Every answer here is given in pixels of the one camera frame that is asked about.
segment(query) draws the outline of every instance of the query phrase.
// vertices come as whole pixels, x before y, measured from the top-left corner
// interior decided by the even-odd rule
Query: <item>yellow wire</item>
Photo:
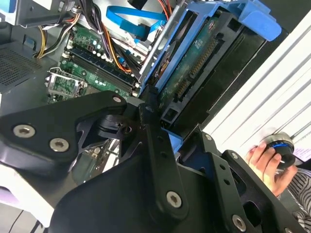
[[[108,37],[108,42],[109,42],[109,47],[110,47],[110,50],[111,50],[111,53],[112,53],[112,57],[113,57],[113,60],[115,61],[115,63],[117,64],[117,66],[119,67],[119,69],[123,70],[124,72],[131,72],[130,69],[125,69],[123,66],[121,66],[121,64],[119,63],[118,59],[116,58],[116,54],[115,54],[115,51],[113,49],[113,46],[112,46],[112,43],[111,43],[111,38],[109,36],[109,33],[106,29],[106,27],[104,26],[103,24],[103,28],[104,28],[104,31]]]
[[[46,41],[45,41],[45,35],[44,35],[44,32],[43,32],[41,26],[39,26],[39,30],[40,30],[41,36],[42,36],[42,44],[41,44],[41,49],[40,49],[40,51],[38,52],[37,58],[40,58],[40,57],[42,56],[42,54],[43,54],[43,52],[44,52],[44,49],[45,49],[45,42],[46,42]]]

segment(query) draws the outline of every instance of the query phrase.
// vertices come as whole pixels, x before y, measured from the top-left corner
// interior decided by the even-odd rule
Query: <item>motherboard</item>
[[[52,68],[50,74],[48,103],[106,90],[124,99],[137,93],[136,78],[109,60],[98,34],[81,25],[72,28],[59,67]]]

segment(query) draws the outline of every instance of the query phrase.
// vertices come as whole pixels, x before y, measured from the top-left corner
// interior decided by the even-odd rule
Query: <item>hand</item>
[[[265,143],[261,143],[249,151],[246,156],[246,162],[251,169],[259,176],[270,191],[277,197],[290,184],[294,175],[297,173],[297,167],[292,165],[285,172],[275,175],[277,166],[281,161],[281,155],[275,154],[274,148],[266,148]]]

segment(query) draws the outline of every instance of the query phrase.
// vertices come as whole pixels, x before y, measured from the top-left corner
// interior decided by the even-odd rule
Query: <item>knob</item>
[[[295,163],[296,157],[293,155],[294,143],[286,133],[267,136],[262,142],[267,144],[266,150],[272,147],[276,150],[276,153],[282,156],[281,162],[277,166],[278,169],[285,170]]]

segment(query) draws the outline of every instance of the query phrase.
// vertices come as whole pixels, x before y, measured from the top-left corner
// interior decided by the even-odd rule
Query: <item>white surface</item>
[[[34,2],[38,3],[39,5],[51,10],[52,7],[52,0],[33,0]]]
[[[243,156],[278,131],[293,136],[297,149],[311,148],[311,127],[297,133],[311,121],[310,41],[311,12],[204,129],[221,152]]]
[[[0,177],[2,177],[0,179],[0,186],[9,189],[19,203],[16,201],[8,203],[7,200],[4,200],[3,198],[0,202],[7,203],[19,209],[28,210],[43,224],[43,226],[49,227],[54,208],[50,206],[14,169],[0,165]]]
[[[0,203],[0,233],[8,233],[13,222],[21,210]],[[18,218],[11,233],[29,233],[36,223],[35,217],[24,211]],[[35,233],[43,233],[44,229],[38,227]]]

